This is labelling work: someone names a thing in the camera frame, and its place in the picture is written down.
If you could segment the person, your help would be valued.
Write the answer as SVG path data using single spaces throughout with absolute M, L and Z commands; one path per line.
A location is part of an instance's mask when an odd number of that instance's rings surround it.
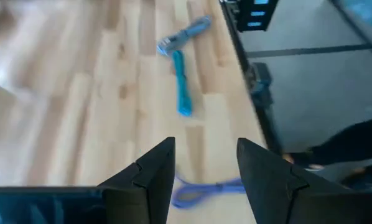
M 372 159 L 372 119 L 353 124 L 306 151 L 290 152 L 282 157 L 308 171 L 322 170 L 341 162 Z M 342 184 L 354 190 L 372 189 L 372 165 L 354 170 Z

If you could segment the black table clamp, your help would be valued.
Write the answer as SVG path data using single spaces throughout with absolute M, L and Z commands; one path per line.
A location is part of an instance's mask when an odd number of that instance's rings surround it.
M 253 72 L 253 86 L 251 90 L 253 101 L 262 108 L 269 108 L 273 103 L 270 92 L 272 76 L 269 69 L 262 62 L 252 63 L 251 69 Z

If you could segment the black aluminium table frame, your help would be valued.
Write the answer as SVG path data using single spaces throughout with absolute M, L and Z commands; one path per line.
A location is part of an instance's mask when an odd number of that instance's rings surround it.
M 276 133 L 276 127 L 272 117 L 272 105 L 269 108 L 262 108 L 253 101 L 251 95 L 253 86 L 252 63 L 248 61 L 247 53 L 239 36 L 240 33 L 246 31 L 267 30 L 278 1 L 279 0 L 219 0 L 219 3 L 242 70 L 244 84 L 246 85 L 248 96 L 256 110 L 267 148 L 280 155 L 282 154 L 282 146 Z

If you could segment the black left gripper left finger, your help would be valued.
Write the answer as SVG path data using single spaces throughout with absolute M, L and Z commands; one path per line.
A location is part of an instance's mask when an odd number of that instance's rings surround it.
M 107 224 L 166 224 L 175 177 L 175 138 L 167 137 L 100 184 Z

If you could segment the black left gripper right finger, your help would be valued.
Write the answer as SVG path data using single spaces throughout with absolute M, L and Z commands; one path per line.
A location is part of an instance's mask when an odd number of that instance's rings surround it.
M 302 194 L 341 194 L 339 184 L 284 160 L 246 138 L 236 147 L 239 173 L 257 224 L 288 224 Z

